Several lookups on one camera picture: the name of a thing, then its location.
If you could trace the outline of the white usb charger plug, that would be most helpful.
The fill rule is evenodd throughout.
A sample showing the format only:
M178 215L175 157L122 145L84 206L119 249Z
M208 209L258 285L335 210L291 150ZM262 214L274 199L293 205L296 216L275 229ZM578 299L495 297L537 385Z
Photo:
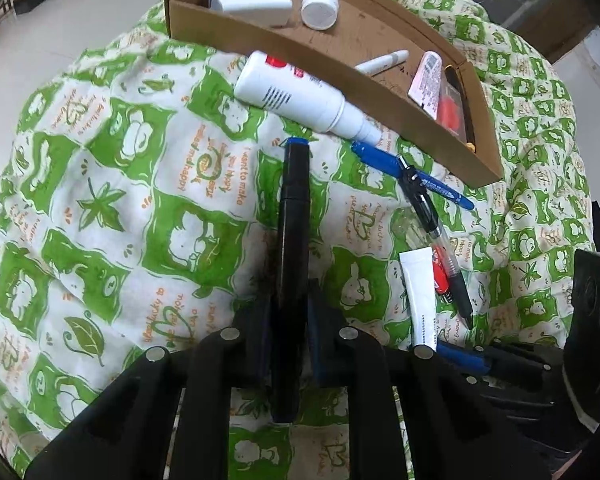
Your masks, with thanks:
M208 8L262 26L283 27L291 17L292 0L208 0Z

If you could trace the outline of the black stick gold end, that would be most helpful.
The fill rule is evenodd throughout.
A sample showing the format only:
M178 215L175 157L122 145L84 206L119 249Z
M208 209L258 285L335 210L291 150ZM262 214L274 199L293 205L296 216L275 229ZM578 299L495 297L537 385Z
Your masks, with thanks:
M452 65L445 66L443 75L444 85L440 91L438 123L463 142L469 151L475 153L474 127L460 77Z

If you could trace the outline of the white pill bottle green label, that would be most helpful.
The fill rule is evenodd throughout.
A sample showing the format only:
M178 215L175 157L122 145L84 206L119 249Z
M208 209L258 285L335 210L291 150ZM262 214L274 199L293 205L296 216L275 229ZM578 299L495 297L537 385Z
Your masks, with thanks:
M335 25L339 13L339 0L302 0L302 23L314 30L327 30Z

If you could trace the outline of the brown cardboard tray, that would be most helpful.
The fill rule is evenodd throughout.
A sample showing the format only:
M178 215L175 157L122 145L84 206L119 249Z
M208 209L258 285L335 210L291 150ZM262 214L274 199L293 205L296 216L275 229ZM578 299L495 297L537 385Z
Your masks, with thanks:
M301 0L292 0L299 4ZM433 28L393 0L339 0L336 24L326 32L302 24L264 27L208 8L208 0L164 0L172 38L224 52L260 50L306 70L340 90L381 125L411 141L472 188L501 180L503 169L493 120L475 67ZM397 50L405 63L370 77L358 64ZM475 133L476 151L436 123L407 95L422 55L437 52L460 77Z

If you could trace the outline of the black clear gel pen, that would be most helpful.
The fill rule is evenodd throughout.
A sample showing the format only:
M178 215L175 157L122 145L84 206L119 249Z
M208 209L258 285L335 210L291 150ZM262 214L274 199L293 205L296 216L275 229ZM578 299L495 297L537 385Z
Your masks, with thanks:
M472 329L472 305L469 300L460 265L452 251L451 242L440 223L438 213L416 170L402 156L398 157L400 168L399 184L415 214L427 233L430 245L441 259L443 269L448 277L451 295L455 301L457 312L464 320L468 330Z

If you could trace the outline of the pink rose hand cream tube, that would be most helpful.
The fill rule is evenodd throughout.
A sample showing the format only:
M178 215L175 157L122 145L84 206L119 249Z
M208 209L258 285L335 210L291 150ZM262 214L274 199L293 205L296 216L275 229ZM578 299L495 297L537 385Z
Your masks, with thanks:
M441 91L442 58L437 52L426 51L422 55L407 95L430 118L438 118Z

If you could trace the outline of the white blue ointment tube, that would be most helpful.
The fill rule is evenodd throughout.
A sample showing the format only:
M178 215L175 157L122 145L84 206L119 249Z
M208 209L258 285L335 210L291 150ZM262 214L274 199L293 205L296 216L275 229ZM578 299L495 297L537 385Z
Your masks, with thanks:
M400 266L410 304L414 355L428 360L437 352L437 300L432 249L424 247L401 252Z

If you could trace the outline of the white grey marker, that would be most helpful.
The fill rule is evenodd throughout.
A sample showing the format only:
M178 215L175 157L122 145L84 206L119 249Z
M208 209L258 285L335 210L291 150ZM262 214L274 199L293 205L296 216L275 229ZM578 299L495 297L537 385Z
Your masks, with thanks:
M355 66L355 69L361 74L373 77L405 63L409 54L407 50L397 50L362 62Z

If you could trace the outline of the white spray bottle red label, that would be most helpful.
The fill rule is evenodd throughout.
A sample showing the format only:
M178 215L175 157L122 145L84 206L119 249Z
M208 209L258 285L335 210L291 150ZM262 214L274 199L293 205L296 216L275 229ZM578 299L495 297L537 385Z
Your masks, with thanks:
M234 96L317 133L371 146L381 139L380 129L338 89L261 51L251 53Z

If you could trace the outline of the red number candle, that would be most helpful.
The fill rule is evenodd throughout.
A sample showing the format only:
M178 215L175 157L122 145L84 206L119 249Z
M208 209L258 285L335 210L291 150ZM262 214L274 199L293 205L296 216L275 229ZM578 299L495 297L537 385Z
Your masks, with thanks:
M462 142L467 140L462 96L446 80L440 88L437 123Z

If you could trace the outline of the red cap clear pen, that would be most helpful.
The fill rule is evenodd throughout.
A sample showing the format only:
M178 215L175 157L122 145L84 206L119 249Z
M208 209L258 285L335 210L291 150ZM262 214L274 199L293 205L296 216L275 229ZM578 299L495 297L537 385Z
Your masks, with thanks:
M436 289L438 297L445 304L452 304L453 298L448 277L443 269L438 252L434 248L432 248L432 268L434 269L434 288Z

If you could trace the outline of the green white patterned cloth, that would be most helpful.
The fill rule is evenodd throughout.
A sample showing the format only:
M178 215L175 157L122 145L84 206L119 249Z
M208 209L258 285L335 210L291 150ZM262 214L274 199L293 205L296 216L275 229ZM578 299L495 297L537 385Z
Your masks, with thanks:
M562 346L574 254L594 246L569 91L480 4L394 1L475 67L504 169L471 188L382 134L384 150L474 203L434 196L474 321L439 304L440 335ZM410 344L399 257L422 239L396 182L347 141L239 103L244 63L171 39L156 4L24 103L0 177L0 456L16 474L145 349L230 324L268 254L292 136L311 145L311 275L355 327Z

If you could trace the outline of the black marker blue end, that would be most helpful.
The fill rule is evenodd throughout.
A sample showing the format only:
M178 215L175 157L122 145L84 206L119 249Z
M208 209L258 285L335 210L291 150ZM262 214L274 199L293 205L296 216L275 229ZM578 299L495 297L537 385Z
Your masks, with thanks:
M278 208L276 300L271 311L271 413L278 424L294 422L299 408L308 303L309 170L309 142L295 136L288 139Z

